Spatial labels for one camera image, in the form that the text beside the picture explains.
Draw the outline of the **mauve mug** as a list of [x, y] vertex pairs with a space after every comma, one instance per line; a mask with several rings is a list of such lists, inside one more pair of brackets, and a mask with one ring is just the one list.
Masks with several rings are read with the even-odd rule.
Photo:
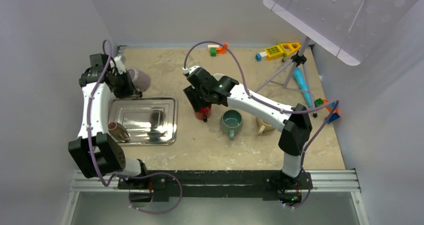
[[132, 84], [139, 92], [146, 92], [151, 86], [151, 77], [138, 68], [129, 67], [126, 69]]

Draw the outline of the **red mug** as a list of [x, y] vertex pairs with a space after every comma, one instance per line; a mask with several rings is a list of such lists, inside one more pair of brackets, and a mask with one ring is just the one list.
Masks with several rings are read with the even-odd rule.
[[194, 111], [194, 116], [196, 119], [207, 122], [212, 113], [212, 106], [202, 107], [199, 111]]

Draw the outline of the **teal speckled mug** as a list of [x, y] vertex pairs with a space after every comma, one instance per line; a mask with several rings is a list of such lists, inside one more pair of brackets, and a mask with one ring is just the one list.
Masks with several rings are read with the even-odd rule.
[[242, 115], [234, 109], [225, 111], [220, 118], [221, 130], [229, 136], [231, 141], [235, 140], [236, 135], [243, 127]]

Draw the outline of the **brown striped mug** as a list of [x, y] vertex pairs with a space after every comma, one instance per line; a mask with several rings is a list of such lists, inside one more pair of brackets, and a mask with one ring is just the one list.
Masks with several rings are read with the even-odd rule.
[[130, 135], [125, 127], [120, 123], [112, 121], [108, 123], [108, 133], [119, 143], [127, 143], [130, 141]]

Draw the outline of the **beige round mug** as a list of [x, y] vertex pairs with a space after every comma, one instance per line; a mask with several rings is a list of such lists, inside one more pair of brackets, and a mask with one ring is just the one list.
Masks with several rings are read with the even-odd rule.
[[263, 133], [272, 132], [275, 130], [275, 128], [272, 125], [268, 124], [267, 122], [265, 122], [264, 120], [258, 117], [255, 118], [255, 122], [258, 129], [257, 136], [260, 136]]

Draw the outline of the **pink mug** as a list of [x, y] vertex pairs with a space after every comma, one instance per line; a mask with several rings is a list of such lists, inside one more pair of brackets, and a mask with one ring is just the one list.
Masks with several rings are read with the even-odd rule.
[[213, 75], [213, 77], [214, 77], [215, 79], [217, 79], [217, 80], [220, 80], [223, 76], [224, 76], [224, 75], [223, 75], [223, 74], [221, 74], [221, 73], [215, 73], [215, 74]]

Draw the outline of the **orange elbow toy piece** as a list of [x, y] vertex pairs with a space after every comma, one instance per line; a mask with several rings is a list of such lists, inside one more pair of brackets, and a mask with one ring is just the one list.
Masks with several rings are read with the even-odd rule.
[[223, 43], [222, 46], [220, 45], [219, 47], [216, 48], [216, 53], [217, 54], [224, 54], [224, 53], [227, 52], [227, 48], [228, 48], [228, 44]]

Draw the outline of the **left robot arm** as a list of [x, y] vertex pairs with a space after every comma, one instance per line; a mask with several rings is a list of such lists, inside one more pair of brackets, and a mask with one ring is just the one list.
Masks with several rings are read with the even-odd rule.
[[126, 71], [123, 55], [92, 54], [90, 67], [78, 80], [84, 107], [77, 139], [68, 143], [68, 151], [86, 178], [118, 174], [130, 177], [138, 190], [146, 188], [149, 176], [139, 159], [126, 157], [123, 149], [109, 134], [109, 105], [113, 99], [142, 97]]

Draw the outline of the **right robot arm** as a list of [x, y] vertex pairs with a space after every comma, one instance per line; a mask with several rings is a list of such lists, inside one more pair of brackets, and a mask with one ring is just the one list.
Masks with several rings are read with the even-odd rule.
[[283, 151], [280, 181], [288, 189], [300, 183], [302, 152], [313, 128], [304, 105], [291, 107], [278, 103], [245, 89], [226, 75], [216, 79], [200, 66], [182, 71], [190, 83], [184, 93], [195, 112], [209, 105], [222, 105], [247, 112], [278, 130], [281, 133], [278, 146]]

